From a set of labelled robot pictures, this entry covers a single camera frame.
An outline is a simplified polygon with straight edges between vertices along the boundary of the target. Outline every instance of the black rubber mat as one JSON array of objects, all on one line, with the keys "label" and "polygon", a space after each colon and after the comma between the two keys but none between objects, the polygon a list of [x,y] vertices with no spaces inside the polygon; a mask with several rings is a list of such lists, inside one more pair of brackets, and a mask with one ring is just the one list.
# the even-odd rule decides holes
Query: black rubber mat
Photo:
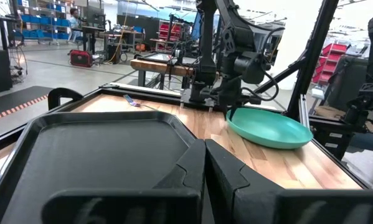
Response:
[{"label": "black rubber mat", "polygon": [[35,99],[46,96],[50,90],[53,89],[43,86],[32,86],[24,90],[0,96],[0,116],[2,115],[2,112],[6,113],[7,110],[11,113],[13,113],[14,110],[17,111],[16,107],[18,107],[19,110],[22,109],[19,107],[20,105],[26,104],[27,106],[30,106],[30,104],[34,104],[33,102],[35,102]]},{"label": "black rubber mat", "polygon": [[19,148],[30,155],[2,223],[41,223],[43,205],[63,190],[153,188],[194,141],[183,130],[172,115],[150,111],[38,118]]}]

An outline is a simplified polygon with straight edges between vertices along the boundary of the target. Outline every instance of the black mat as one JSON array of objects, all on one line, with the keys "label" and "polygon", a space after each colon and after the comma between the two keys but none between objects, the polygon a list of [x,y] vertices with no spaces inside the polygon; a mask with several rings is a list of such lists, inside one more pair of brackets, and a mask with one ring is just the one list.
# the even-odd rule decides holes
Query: black mat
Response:
[{"label": "black mat", "polygon": [[32,86],[24,90],[0,96],[0,113],[11,110],[12,108],[30,102],[38,97],[47,95],[50,90],[53,90],[53,88]]}]

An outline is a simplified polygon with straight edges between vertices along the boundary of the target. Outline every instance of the blue bin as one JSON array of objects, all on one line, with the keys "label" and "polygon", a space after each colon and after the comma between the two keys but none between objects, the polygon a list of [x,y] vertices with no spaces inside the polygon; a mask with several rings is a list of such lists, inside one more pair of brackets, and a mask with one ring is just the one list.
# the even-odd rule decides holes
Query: blue bin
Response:
[{"label": "blue bin", "polygon": [[23,36],[24,38],[30,37],[30,31],[29,30],[23,30]]},{"label": "blue bin", "polygon": [[47,9],[54,9],[54,5],[52,3],[47,4]]},{"label": "blue bin", "polygon": [[41,22],[41,24],[50,24],[50,18],[49,17],[41,17],[40,22]]},{"label": "blue bin", "polygon": [[61,23],[62,23],[61,26],[70,27],[70,23],[66,19],[62,19]]},{"label": "blue bin", "polygon": [[37,38],[38,37],[37,31],[35,31],[35,30],[30,31],[30,37],[31,38]]},{"label": "blue bin", "polygon": [[42,30],[37,29],[35,32],[37,33],[38,38],[43,38],[44,37],[44,32]]},{"label": "blue bin", "polygon": [[61,25],[62,25],[62,19],[57,18],[57,19],[56,19],[56,24],[55,24],[55,25],[57,25],[57,26],[61,26]]},{"label": "blue bin", "polygon": [[44,37],[52,38],[52,33],[51,32],[44,32]]},{"label": "blue bin", "polygon": [[30,16],[30,22],[32,23],[40,23],[40,18],[35,16]]},{"label": "blue bin", "polygon": [[30,15],[21,15],[23,22],[30,22]]},{"label": "blue bin", "polygon": [[63,39],[63,40],[67,40],[68,39],[68,34],[66,33],[58,33],[58,39]]}]

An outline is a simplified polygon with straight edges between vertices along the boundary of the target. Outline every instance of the white pillar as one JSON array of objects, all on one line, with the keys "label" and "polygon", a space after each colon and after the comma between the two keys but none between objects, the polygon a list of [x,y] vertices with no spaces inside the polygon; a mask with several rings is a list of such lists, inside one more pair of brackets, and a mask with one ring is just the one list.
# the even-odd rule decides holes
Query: white pillar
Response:
[{"label": "white pillar", "polygon": [[[272,76],[286,69],[304,51],[322,0],[292,0],[285,3],[283,8],[287,17],[286,26],[278,46],[275,66],[270,70]],[[281,81],[279,87],[282,90],[292,90],[296,74],[297,72]]]}]

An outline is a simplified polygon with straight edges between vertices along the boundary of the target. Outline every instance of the workbench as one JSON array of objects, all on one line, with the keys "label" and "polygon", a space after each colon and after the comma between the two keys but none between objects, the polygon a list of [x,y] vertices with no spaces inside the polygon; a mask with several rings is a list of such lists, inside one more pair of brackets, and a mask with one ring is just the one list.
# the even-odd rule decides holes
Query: workbench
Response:
[{"label": "workbench", "polygon": [[138,86],[145,86],[146,82],[146,72],[154,72],[154,73],[160,73],[162,75],[161,77],[161,83],[164,82],[164,76],[165,74],[171,74],[175,76],[182,77],[182,88],[185,89],[187,85],[187,78],[189,78],[192,74],[194,69],[190,67],[189,65],[192,65],[196,62],[196,58],[189,58],[184,57],[182,60],[183,66],[180,65],[174,65],[170,68],[168,67],[167,63],[164,63],[165,61],[168,61],[171,56],[169,54],[153,54],[146,56],[148,59],[153,59],[157,61],[163,61],[163,62],[153,62],[143,59],[133,59],[131,60],[131,67],[138,71]]},{"label": "workbench", "polygon": [[133,53],[135,54],[135,40],[136,40],[136,37],[135,35],[142,35],[142,39],[144,39],[144,33],[141,33],[141,32],[136,32],[136,31],[133,31],[133,30],[122,30],[121,31],[121,34],[124,35],[124,34],[130,34],[132,35],[132,44],[122,44],[121,43],[121,46],[128,46],[129,48],[132,48],[133,49]]},{"label": "workbench", "polygon": [[[124,94],[131,95],[135,102],[150,108],[131,106],[122,97]],[[154,95],[155,98],[150,98],[148,94]],[[153,108],[175,115],[197,138],[215,140],[253,170],[286,189],[361,189],[364,187],[359,179],[332,158],[315,140],[295,150],[259,146],[233,132],[222,113],[181,108],[176,103],[179,102],[179,97],[178,93],[118,84],[118,89],[97,89],[81,101],[71,101],[49,113],[144,111]],[[22,131],[21,128],[0,136],[0,164],[13,148],[16,136],[18,137]]]}]

